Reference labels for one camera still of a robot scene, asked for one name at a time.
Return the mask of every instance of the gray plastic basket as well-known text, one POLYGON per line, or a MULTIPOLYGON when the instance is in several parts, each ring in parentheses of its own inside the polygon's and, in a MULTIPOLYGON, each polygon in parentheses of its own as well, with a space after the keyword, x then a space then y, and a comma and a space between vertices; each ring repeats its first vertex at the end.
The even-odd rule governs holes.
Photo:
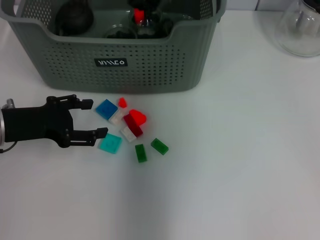
MULTIPOLYGON (((187 14, 195 20, 179 21, 166 38, 107 39, 53 34, 55 15, 65 2, 22 0, 15 15, 14 0, 0 0, 0 17, 9 22, 49 86, 102 93, 167 93, 195 87, 216 24, 226 9, 226 0, 174 0, 168 12, 187 14), (97 66, 108 59, 116 59, 111 64, 122 65, 97 66)), ((91 7, 126 12, 130 10, 126 2, 92 0, 91 7)), ((109 20, 96 18, 95 24, 104 28, 109 20)))

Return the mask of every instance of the white table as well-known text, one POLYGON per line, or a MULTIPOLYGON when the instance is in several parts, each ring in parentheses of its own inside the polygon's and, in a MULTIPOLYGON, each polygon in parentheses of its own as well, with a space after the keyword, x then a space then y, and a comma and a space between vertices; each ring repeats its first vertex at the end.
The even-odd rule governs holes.
MULTIPOLYGON (((0 155, 0 239, 318 240, 320 58, 276 45, 280 15, 227 11, 196 88, 124 96, 148 115, 136 142, 148 163, 126 141, 116 155, 47 139, 0 155)), ((121 96, 47 87, 3 20, 0 29, 3 104, 121 96)), ((118 132, 94 110, 72 116, 78 130, 118 132)))

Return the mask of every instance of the dark green block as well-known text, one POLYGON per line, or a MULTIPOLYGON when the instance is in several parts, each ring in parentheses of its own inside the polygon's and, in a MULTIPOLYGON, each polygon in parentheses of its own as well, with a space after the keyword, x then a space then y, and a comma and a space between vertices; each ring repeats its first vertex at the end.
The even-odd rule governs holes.
POLYGON ((135 152, 136 152, 136 156, 138 157, 138 161, 139 163, 144 163, 147 160, 147 155, 146 155, 146 151, 145 151, 145 147, 143 144, 140 145, 136 145, 135 146, 135 152))
POLYGON ((162 143, 158 138, 152 141, 151 146, 162 155, 165 155, 169 151, 169 148, 164 143, 162 143))

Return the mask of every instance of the white wall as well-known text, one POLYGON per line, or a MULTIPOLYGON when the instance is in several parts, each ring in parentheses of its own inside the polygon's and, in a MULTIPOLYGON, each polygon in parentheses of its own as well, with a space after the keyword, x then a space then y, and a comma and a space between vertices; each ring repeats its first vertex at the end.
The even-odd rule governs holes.
POLYGON ((255 10, 258 0, 227 0, 229 10, 255 10))
POLYGON ((259 11, 283 11, 293 0, 260 0, 257 10, 259 11))

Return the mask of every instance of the blue block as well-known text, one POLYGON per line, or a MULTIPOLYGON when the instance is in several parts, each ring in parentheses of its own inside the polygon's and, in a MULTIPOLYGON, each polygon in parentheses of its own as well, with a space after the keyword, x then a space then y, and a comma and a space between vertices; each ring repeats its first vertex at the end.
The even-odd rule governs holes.
POLYGON ((110 102, 108 99, 106 99, 96 108, 96 112, 107 120, 109 120, 109 118, 111 118, 117 110, 118 107, 114 105, 112 102, 110 102))
POLYGON ((103 139, 100 149, 111 154, 116 154, 119 150, 119 147, 122 143, 122 138, 114 136, 112 134, 107 134, 105 139, 103 139))

